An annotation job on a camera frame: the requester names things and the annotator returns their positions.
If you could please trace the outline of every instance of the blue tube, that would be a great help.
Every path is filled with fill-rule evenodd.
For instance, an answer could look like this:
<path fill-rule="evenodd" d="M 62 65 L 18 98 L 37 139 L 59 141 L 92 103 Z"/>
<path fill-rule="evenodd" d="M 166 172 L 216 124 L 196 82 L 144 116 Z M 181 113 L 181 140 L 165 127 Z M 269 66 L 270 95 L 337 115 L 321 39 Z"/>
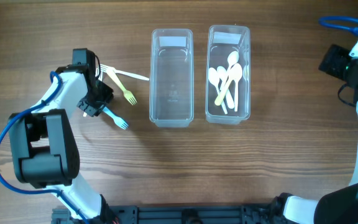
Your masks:
<path fill-rule="evenodd" d="M 353 18 L 353 17 L 349 17 L 349 16 L 326 16 L 326 17 L 320 18 L 318 22 L 322 26 L 325 26 L 328 28 L 333 28 L 333 29 L 345 30 L 345 31 L 351 32 L 352 34 L 358 36 L 358 27 L 346 27 L 346 26 L 341 26 L 341 25 L 337 25 L 337 24 L 331 24 L 326 21 L 344 21 L 344 22 L 353 22 L 353 23 L 358 24 L 357 18 Z"/>
<path fill-rule="evenodd" d="M 59 75 L 56 72 L 50 72 L 50 81 L 53 82 L 53 78 L 56 77 L 58 80 L 58 85 L 56 87 L 56 90 L 53 91 L 53 93 L 43 102 L 41 102 L 39 105 L 33 106 L 25 111 L 20 112 L 18 115 L 16 115 L 15 117 L 13 117 L 8 124 L 6 125 L 6 127 L 3 129 L 2 133 L 0 134 L 0 145 L 2 143 L 2 140 L 4 139 L 6 133 L 9 131 L 9 129 L 13 126 L 13 124 L 19 120 L 22 119 L 23 117 L 25 117 L 26 115 L 30 114 L 32 111 L 37 110 L 37 109 L 41 109 L 43 108 L 45 105 L 47 105 L 48 103 L 50 103 L 57 95 L 57 93 L 60 91 L 60 89 L 62 88 L 62 80 L 60 79 Z M 89 224 L 89 221 L 85 218 L 85 216 L 78 210 L 75 208 L 75 206 L 67 200 L 67 198 L 62 194 L 61 191 L 59 190 L 54 190 L 54 189 L 48 189 L 48 190 L 22 190 L 22 189 L 18 189 L 17 187 L 12 186 L 11 184 L 9 184 L 1 175 L 0 173 L 0 183 L 3 184 L 3 186 L 5 186 L 6 188 L 8 188 L 9 190 L 12 190 L 14 192 L 20 193 L 20 194 L 27 194 L 27 195 L 36 195 L 36 194 L 47 194 L 47 193 L 53 193 L 56 194 L 57 197 L 61 197 L 62 200 L 71 208 L 73 209 L 83 220 L 86 224 Z"/>

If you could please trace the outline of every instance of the wooden table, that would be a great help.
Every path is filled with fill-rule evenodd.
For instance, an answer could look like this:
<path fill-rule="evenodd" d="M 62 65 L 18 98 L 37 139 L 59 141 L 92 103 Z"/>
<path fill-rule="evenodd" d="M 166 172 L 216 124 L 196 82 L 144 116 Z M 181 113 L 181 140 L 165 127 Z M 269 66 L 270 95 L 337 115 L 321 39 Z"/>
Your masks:
<path fill-rule="evenodd" d="M 70 120 L 81 173 L 110 205 L 268 202 L 281 192 L 319 199 L 345 187 L 357 150 L 357 115 L 336 96 L 342 81 L 318 71 L 332 43 L 356 38 L 318 25 L 327 15 L 358 17 L 358 1 L 129 1 L 0 4 L 0 132 L 8 116 L 32 106 L 49 71 L 87 47 L 102 63 L 149 76 L 152 31 L 189 28 L 194 35 L 195 118 L 189 128 L 149 120 L 149 83 L 121 76 L 131 106 L 110 79 L 109 105 L 130 124 L 105 115 Z M 251 30 L 251 117 L 237 126 L 209 124 L 204 113 L 208 29 Z M 350 98 L 352 92 L 345 91 Z M 0 170 L 14 185 L 9 138 Z M 0 184 L 0 223 L 48 223 L 60 206 L 51 195 L 25 196 Z"/>

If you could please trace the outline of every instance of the plastic fork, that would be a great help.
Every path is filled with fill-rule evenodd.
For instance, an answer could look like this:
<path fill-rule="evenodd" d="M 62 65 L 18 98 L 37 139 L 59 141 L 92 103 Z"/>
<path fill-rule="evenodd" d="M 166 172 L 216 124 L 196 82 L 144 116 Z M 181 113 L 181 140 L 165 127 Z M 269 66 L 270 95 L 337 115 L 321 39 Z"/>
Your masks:
<path fill-rule="evenodd" d="M 109 110 L 109 108 L 104 107 L 103 112 L 105 112 L 107 115 L 109 115 L 114 120 L 115 124 L 117 126 L 119 126 L 120 128 L 125 130 L 129 127 L 129 125 L 124 121 L 124 119 L 115 115 L 111 110 Z"/>
<path fill-rule="evenodd" d="M 131 104 L 131 105 L 135 105 L 137 103 L 134 95 L 131 93 L 131 91 L 125 89 L 124 85 L 121 83 L 121 81 L 119 80 L 119 78 L 117 77 L 116 73 L 114 72 L 114 70 L 111 67 L 108 67 L 106 69 L 106 73 L 108 74 L 108 76 L 117 84 L 117 86 L 122 90 L 122 92 L 124 93 L 124 97 L 125 99 L 127 99 L 127 101 Z"/>
<path fill-rule="evenodd" d="M 100 65 L 100 68 L 102 69 L 102 72 L 106 72 L 107 68 L 112 68 L 116 74 L 127 75 L 129 77 L 137 78 L 139 80 L 149 81 L 149 78 L 144 77 L 142 75 L 138 75 L 138 74 L 131 73 L 131 72 L 120 71 L 120 70 L 115 69 L 114 67 L 110 67 L 107 65 Z"/>

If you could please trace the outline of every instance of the clear plastic container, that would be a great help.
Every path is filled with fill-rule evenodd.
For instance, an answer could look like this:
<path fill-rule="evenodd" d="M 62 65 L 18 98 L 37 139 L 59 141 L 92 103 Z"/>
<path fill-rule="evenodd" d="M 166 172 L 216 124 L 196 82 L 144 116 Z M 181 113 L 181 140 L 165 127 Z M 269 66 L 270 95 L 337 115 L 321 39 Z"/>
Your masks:
<path fill-rule="evenodd" d="M 156 29 L 152 34 L 150 120 L 185 128 L 194 118 L 193 33 Z"/>
<path fill-rule="evenodd" d="M 216 88 L 208 80 L 208 69 L 223 66 L 228 69 L 227 57 L 233 51 L 239 53 L 238 63 L 242 67 L 242 78 L 239 81 L 238 111 L 235 112 L 227 107 L 227 114 L 221 106 L 216 106 L 214 101 L 218 96 Z M 250 116 L 250 31 L 243 26 L 213 25 L 209 28 L 208 56 L 206 65 L 206 99 L 205 114 L 210 123 L 239 124 Z M 234 98 L 235 83 L 229 87 Z"/>

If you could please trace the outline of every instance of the plastic spoon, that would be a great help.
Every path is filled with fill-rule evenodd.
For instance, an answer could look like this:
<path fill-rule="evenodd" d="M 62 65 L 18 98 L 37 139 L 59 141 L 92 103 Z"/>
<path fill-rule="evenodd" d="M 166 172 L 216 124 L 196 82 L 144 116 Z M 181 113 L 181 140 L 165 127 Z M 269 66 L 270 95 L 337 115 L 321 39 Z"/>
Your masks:
<path fill-rule="evenodd" d="M 236 51 L 233 51 L 229 54 L 229 56 L 227 57 L 227 62 L 229 63 L 227 71 L 229 71 L 231 67 L 239 61 L 239 57 L 239 53 Z"/>
<path fill-rule="evenodd" d="M 220 90 L 222 90 L 224 87 L 224 84 L 226 84 L 226 81 L 227 81 L 227 78 L 229 75 L 227 74 L 226 69 L 222 66 L 219 66 L 216 70 L 218 72 L 219 78 L 221 78 L 221 80 L 222 80 L 222 84 L 220 87 Z M 230 94 L 230 91 L 227 91 L 227 93 L 226 93 L 226 103 L 227 103 L 227 107 L 229 107 L 230 109 L 234 108 L 234 101 L 233 101 L 233 97 Z"/>
<path fill-rule="evenodd" d="M 222 104 L 224 96 L 229 89 L 230 83 L 233 80 L 239 79 L 238 77 L 241 78 L 241 76 L 242 76 L 242 68 L 241 68 L 241 65 L 239 63 L 237 63 L 229 70 L 229 80 L 224 85 L 224 87 L 223 87 L 222 91 L 220 92 L 220 94 L 218 95 L 218 97 L 216 97 L 216 99 L 215 99 L 216 106 L 219 106 L 220 104 Z M 238 89 L 237 88 L 236 88 L 236 93 L 237 94 L 234 95 L 234 100 L 236 100 L 236 96 L 237 96 L 237 100 L 238 100 Z"/>
<path fill-rule="evenodd" d="M 209 68 L 208 69 L 208 80 L 212 85 L 215 86 L 216 91 L 217 91 L 217 93 L 219 95 L 219 88 L 218 88 L 219 75 L 218 75 L 218 72 L 215 70 L 215 68 Z M 222 103 L 222 109 L 223 109 L 224 114 L 227 114 L 226 105 L 224 103 Z"/>

